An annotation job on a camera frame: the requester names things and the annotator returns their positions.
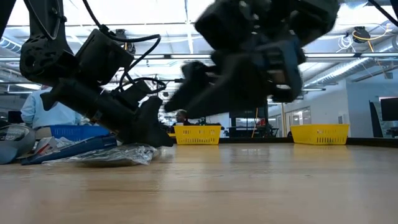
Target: yellow basket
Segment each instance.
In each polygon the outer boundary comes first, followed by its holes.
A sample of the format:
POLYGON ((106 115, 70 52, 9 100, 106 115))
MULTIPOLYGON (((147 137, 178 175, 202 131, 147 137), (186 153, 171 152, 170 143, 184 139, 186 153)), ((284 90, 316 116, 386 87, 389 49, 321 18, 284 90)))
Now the yellow basket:
POLYGON ((221 126, 174 126, 177 144, 218 144, 221 126))
POLYGON ((344 145, 349 124, 306 124, 291 126, 294 143, 344 145))

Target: person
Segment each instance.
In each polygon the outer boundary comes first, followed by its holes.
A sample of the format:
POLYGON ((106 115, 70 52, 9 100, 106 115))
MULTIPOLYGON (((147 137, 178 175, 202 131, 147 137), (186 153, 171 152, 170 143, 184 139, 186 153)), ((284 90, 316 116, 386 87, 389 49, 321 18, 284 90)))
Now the person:
POLYGON ((178 123, 183 124, 184 126, 192 125, 188 121, 187 112, 185 110, 179 110, 177 114, 175 114, 175 119, 177 120, 177 122, 173 124, 171 133, 175 132, 174 126, 176 126, 178 123))
POLYGON ((59 102, 49 111, 43 109, 40 94, 50 90, 50 87, 43 86, 41 90, 28 96, 21 109, 22 120, 32 126, 33 129, 51 125, 79 125, 79 122, 83 119, 82 115, 59 102))

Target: blue tray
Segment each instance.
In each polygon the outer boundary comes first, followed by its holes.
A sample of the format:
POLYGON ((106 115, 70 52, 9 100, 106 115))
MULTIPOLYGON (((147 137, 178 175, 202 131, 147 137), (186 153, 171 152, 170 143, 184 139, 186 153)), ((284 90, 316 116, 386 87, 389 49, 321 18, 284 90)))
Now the blue tray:
POLYGON ((101 126, 73 126, 73 125, 53 125, 49 126, 51 135, 56 138, 65 137, 71 141, 81 141, 84 139, 103 136, 110 132, 101 126))

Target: gray object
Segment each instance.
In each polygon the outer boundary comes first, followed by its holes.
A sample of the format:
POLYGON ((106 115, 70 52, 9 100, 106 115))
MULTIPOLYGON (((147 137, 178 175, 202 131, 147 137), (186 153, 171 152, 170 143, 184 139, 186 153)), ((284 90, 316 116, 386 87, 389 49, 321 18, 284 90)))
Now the gray object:
POLYGON ((28 153, 35 142, 35 131, 31 128, 18 124, 0 128, 0 164, 9 164, 28 153))

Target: plastic wrapper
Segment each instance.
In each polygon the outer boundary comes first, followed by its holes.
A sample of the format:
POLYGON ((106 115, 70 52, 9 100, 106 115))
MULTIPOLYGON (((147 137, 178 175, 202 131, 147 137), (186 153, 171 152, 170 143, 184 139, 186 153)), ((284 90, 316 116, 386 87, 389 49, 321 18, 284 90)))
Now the plastic wrapper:
POLYGON ((149 165, 159 151, 148 145, 129 144, 111 149, 98 149, 69 158, 44 162, 47 166, 121 167, 149 165))

